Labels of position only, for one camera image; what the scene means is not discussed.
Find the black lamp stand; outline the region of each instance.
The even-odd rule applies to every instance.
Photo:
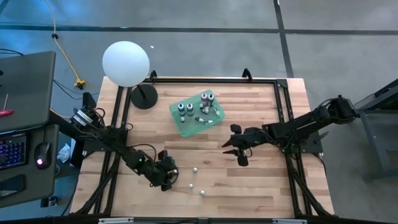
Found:
[[[146,110],[157,102],[157,91],[152,85],[137,85],[131,92],[131,102],[138,109]]]

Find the wooden table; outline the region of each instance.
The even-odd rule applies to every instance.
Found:
[[[310,111],[304,81],[287,79],[294,111],[298,117]],[[171,190],[151,188],[145,177],[139,177],[121,161],[114,195],[112,216],[132,217],[230,217],[276,218],[293,217],[292,199],[284,155],[274,146],[265,144],[253,149],[248,167],[240,167],[232,155],[222,154],[231,147],[221,148],[231,135],[229,126],[260,127],[278,122],[275,94],[266,84],[201,84],[156,83],[157,104],[149,110],[130,105],[128,123],[134,125],[127,145],[149,143],[157,151],[166,149],[180,169],[178,181]],[[118,87],[106,77],[99,95],[98,107],[106,110],[105,122],[111,122]],[[189,138],[179,135],[169,112],[169,105],[205,90],[213,90],[225,110],[225,120]],[[118,123],[120,123],[122,100]],[[146,153],[153,155],[151,149]],[[95,152],[83,161],[71,212],[88,200],[100,179],[103,152]],[[309,189],[333,213],[333,207],[322,163],[313,155],[304,154],[303,164]],[[102,207],[108,190],[105,189]],[[301,191],[300,208],[304,211]]]

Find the green tray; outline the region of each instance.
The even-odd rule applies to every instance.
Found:
[[[202,93],[206,93],[207,95],[213,94],[215,96],[213,106],[211,108],[209,108],[208,114],[202,113],[199,109],[199,104],[201,103]],[[178,108],[177,108],[177,106],[180,103],[184,104],[184,107],[185,107],[185,115],[183,116],[185,118],[184,123],[181,122],[181,120],[180,120],[181,116],[180,116],[180,114],[178,112]],[[187,105],[189,103],[191,103],[193,105],[193,112],[194,112],[193,116],[188,116],[188,114],[187,114]],[[214,112],[214,107],[216,107],[218,109],[218,111],[220,112],[219,116]],[[225,118],[224,110],[218,103],[216,95],[211,90],[206,90],[206,91],[201,92],[191,98],[185,99],[183,101],[179,101],[178,103],[174,103],[174,104],[170,105],[169,108],[170,108],[170,113],[172,114],[172,117],[175,121],[175,124],[177,125],[178,130],[180,131],[181,136],[183,136],[185,138],[191,136],[192,134],[196,134],[200,131],[208,129],[213,125],[219,124]],[[212,120],[213,122],[211,124],[204,125],[203,122],[199,122],[199,121],[195,120],[195,117],[197,117],[197,116],[200,118],[203,118],[205,121]]]

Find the gray floor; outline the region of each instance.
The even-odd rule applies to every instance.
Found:
[[[137,0],[50,1],[57,22],[74,26],[278,28],[272,0]],[[397,30],[398,1],[279,0],[286,29]],[[0,24],[52,25],[42,1],[9,1]],[[57,52],[55,78],[72,86],[75,78],[50,38],[50,31],[0,30],[0,48],[26,54]],[[286,77],[279,34],[163,32],[59,32],[59,42],[79,74],[97,92],[104,75],[101,58],[111,43],[130,40],[149,55],[159,75],[240,76],[249,68],[256,77]],[[342,94],[357,102],[397,78],[396,35],[287,35],[294,76],[304,78],[312,108]],[[52,108],[70,115],[80,101],[57,87]],[[365,183],[364,174],[379,164],[362,124],[331,125],[322,141],[331,198],[345,218],[398,222],[398,179]],[[0,209],[1,219],[60,215],[72,194],[72,180],[59,179],[58,208],[37,202]],[[21,214],[21,209],[28,211]]]

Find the keyboard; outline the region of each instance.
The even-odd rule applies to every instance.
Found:
[[[0,136],[0,170],[26,164],[26,135]]]

